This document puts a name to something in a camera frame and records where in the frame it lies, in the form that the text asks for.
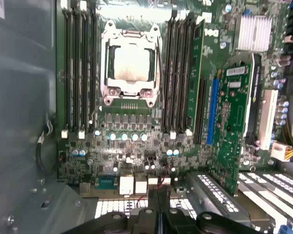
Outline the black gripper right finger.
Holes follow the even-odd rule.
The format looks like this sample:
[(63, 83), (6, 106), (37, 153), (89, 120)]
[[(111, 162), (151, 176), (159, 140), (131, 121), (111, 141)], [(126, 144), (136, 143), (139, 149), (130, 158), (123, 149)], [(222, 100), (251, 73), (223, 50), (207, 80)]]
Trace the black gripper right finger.
[(202, 212), (196, 218), (180, 208), (170, 206), (170, 191), (158, 190), (159, 210), (165, 234), (258, 234), (259, 231), (212, 212)]

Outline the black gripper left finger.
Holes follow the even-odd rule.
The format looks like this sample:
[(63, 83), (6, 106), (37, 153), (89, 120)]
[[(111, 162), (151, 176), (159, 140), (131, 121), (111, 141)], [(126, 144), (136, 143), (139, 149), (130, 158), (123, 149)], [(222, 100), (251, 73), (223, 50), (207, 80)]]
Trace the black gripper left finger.
[(148, 206), (135, 208), (129, 216), (109, 212), (65, 231), (66, 234), (156, 234), (158, 232), (157, 191), (147, 195)]

